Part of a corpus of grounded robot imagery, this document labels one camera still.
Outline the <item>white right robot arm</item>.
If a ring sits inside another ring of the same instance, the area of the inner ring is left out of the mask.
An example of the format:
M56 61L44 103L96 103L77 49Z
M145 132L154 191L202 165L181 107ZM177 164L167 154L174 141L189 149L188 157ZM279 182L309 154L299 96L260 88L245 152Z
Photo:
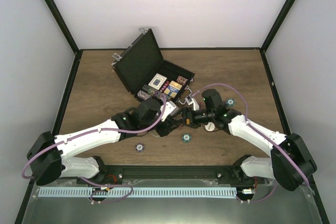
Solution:
M185 125L200 127L212 123L218 130L246 140L267 154L266 158L244 158L233 170L235 181L244 184L254 176L274 179L288 191L309 183L308 179L317 171L317 165L300 135L285 135L249 120L227 106L215 89L205 90L202 98L204 109L199 108L191 95L185 98L189 105L182 113Z

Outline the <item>purple poker chip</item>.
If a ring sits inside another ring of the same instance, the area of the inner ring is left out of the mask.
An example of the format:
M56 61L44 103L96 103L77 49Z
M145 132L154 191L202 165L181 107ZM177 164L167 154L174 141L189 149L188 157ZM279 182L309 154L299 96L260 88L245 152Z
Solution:
M142 151L144 151L144 145L139 143L139 144L136 145L135 149L136 149L137 152L142 152Z

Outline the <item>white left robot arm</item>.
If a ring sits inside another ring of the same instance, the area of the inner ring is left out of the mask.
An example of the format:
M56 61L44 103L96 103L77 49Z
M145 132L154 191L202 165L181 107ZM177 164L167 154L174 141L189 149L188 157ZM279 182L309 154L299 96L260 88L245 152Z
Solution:
M105 144L116 143L162 126L177 111L172 101L161 104L149 98L135 109L128 109L88 129L65 135L44 132L27 153L26 164L36 185L43 186L63 177L83 177L102 184L107 170L98 156L78 155Z

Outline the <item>blue orange chip row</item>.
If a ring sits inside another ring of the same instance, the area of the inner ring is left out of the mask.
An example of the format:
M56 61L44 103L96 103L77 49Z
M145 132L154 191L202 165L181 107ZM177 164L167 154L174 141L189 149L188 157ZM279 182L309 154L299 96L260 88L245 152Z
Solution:
M150 94L148 94L147 92L143 91L143 90L140 90L138 93L137 93L137 97L140 98L141 100L145 101L149 98L152 98L152 96Z

